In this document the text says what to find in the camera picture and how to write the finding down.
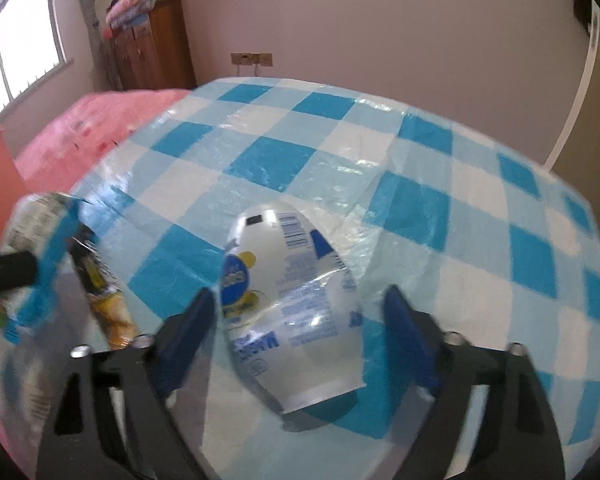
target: curtain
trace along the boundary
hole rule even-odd
[[[89,31],[89,43],[91,46],[91,54],[93,55],[93,86],[96,90],[107,90],[114,88],[115,76],[113,75],[110,64],[110,56],[107,52],[107,47],[102,41],[100,34],[100,23],[96,15],[95,1],[96,0],[78,0],[80,1],[80,9],[82,16],[87,24]]]

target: table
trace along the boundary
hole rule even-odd
[[[280,417],[239,381],[222,331],[209,337],[172,413],[224,480],[391,478],[430,405],[386,338],[378,300],[392,283],[478,346],[526,344],[568,478],[588,456],[600,234],[577,192],[493,139],[360,92],[228,78],[138,130],[75,192],[142,332],[215,284],[229,226],[253,205],[297,207],[352,269],[366,387],[349,406]],[[475,391],[453,471],[466,465],[485,394]]]

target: barcode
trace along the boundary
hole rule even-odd
[[[308,244],[306,232],[298,217],[293,213],[280,213],[278,215],[282,234],[285,235],[285,244],[289,249]]]

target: window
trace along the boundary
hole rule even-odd
[[[0,12],[0,112],[64,59],[51,0],[9,0]]]

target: electrical outlet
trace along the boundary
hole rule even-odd
[[[254,54],[248,52],[232,52],[231,53],[231,64],[234,65],[252,65]]]
[[[273,66],[273,56],[271,53],[257,54],[258,63],[262,66]]]

